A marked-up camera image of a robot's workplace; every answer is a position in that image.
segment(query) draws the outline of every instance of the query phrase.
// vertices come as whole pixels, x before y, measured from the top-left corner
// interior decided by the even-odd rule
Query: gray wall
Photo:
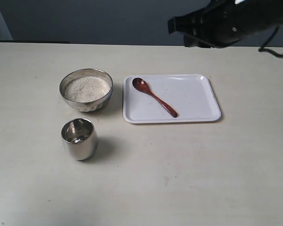
[[[182,45],[168,35],[167,21],[207,5],[209,0],[0,0],[15,40],[126,45]],[[269,32],[238,45],[259,46]],[[283,29],[271,43],[283,46]]]

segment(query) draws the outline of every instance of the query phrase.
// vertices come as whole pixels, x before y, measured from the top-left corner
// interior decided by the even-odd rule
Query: brown spoon
[[[172,107],[170,107],[166,102],[163,102],[161,99],[159,99],[154,93],[152,93],[152,91],[149,88],[149,86],[146,83],[146,81],[144,81],[141,78],[135,78],[132,81],[132,85],[138,91],[140,91],[142,93],[145,93],[145,94],[148,94],[149,96],[151,96],[154,99],[156,99],[166,109],[166,111],[170,113],[171,116],[173,116],[174,118],[178,117],[177,112]]]

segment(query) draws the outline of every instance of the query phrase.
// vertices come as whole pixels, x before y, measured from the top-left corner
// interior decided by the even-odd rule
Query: table
[[[81,68],[114,80],[102,111],[77,112],[59,94]],[[210,79],[220,121],[123,119],[126,76],[185,73]],[[85,162],[60,137],[78,117],[100,137]],[[0,43],[1,225],[283,226],[283,59],[245,47]]]

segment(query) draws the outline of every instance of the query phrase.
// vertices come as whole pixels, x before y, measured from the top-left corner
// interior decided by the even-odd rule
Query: metal bowl
[[[103,96],[100,99],[91,101],[91,102],[85,102],[85,103],[79,103],[74,102],[71,100],[68,100],[65,98],[65,89],[68,86],[69,83],[71,83],[73,80],[82,78],[82,77],[97,77],[105,80],[110,85],[109,92]],[[80,111],[80,112],[94,112],[108,104],[108,101],[110,100],[110,97],[112,95],[113,91],[113,81],[110,75],[108,75],[106,72],[101,71],[99,69],[81,69],[75,72],[70,73],[60,83],[60,94],[63,97],[64,101],[71,106],[72,108]]]

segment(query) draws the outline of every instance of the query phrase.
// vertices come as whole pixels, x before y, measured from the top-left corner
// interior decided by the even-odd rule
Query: black cable
[[[266,53],[270,53],[271,55],[274,55],[277,58],[283,58],[283,54],[281,53],[277,53],[269,48],[265,48],[265,46],[267,46],[269,44],[269,42],[275,37],[275,35],[278,33],[280,27],[276,27],[274,32],[272,33],[272,35],[266,40],[266,42],[264,42],[264,44],[258,49],[259,52],[266,52]]]

